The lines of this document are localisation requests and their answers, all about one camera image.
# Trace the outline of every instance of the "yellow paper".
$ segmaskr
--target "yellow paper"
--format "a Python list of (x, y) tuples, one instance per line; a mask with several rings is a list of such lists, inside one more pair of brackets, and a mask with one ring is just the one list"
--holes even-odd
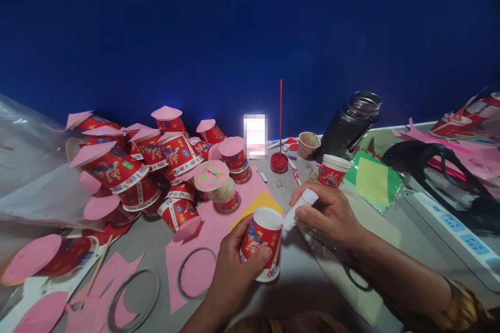
[(260, 195), (248, 206), (248, 208), (243, 212), (243, 214), (240, 216), (238, 221), (234, 223), (234, 225), (231, 227), (229, 230), (232, 231), (233, 228), (237, 225), (238, 222), (241, 221), (241, 219), (245, 216), (248, 216), (251, 213), (254, 213), (255, 210), (259, 207), (269, 207), (273, 208), (274, 210), (278, 211), (281, 215), (283, 215), (283, 208), (278, 204), (277, 201), (275, 201), (272, 197), (269, 196), (268, 193), (262, 192)]
[(389, 206), (387, 188), (388, 168), (371, 160), (360, 158), (356, 173), (356, 192), (376, 203)]

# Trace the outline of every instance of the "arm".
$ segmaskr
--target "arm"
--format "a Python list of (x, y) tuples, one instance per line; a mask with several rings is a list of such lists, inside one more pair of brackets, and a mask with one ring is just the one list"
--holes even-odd
[(374, 280), (397, 305), (427, 315), (448, 308), (452, 298), (448, 282), (432, 269), (365, 229), (340, 190), (305, 183), (295, 190), (291, 206), (306, 188), (318, 195), (319, 210), (299, 207), (295, 213), (297, 218), (319, 229), (343, 248), (351, 250), (360, 261), (363, 273)]
[(269, 247), (260, 247), (247, 262), (240, 260), (240, 244), (252, 215), (241, 219), (225, 236), (215, 267), (214, 278), (205, 300), (190, 317), (180, 333), (214, 333), (238, 310), (246, 292), (255, 278), (261, 274), (271, 258)]

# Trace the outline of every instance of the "wooden stick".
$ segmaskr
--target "wooden stick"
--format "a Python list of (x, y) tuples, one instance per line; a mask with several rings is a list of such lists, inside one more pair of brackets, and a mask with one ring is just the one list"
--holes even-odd
[(97, 267), (95, 268), (94, 274), (92, 275), (92, 278), (90, 279), (89, 286), (87, 287), (87, 290), (85, 291), (85, 294), (83, 295), (83, 298), (80, 302), (80, 305), (77, 308), (77, 311), (81, 310), (83, 308), (83, 304), (85, 303), (85, 299), (87, 299), (87, 296), (90, 293), (90, 289), (92, 289), (92, 286), (94, 285), (94, 281), (97, 277), (97, 274), (101, 270), (101, 266), (103, 265), (104, 258), (106, 257), (106, 254), (108, 253), (109, 246), (111, 245), (111, 241), (113, 240), (113, 234), (109, 236), (108, 243), (106, 244), (106, 247), (104, 248), (104, 252), (101, 255), (101, 258), (99, 259), (97, 263)]

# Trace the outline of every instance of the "metal thermos lid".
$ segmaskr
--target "metal thermos lid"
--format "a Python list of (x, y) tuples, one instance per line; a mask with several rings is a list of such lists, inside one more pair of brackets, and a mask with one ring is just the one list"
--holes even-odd
[(356, 92), (344, 105), (344, 112), (355, 119), (369, 119), (379, 113), (382, 99), (368, 91)]

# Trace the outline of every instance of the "red stick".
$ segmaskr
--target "red stick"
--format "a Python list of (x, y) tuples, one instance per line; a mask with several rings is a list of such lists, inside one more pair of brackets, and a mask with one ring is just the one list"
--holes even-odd
[(281, 152), (281, 110), (283, 100), (283, 80), (280, 80), (280, 152)]

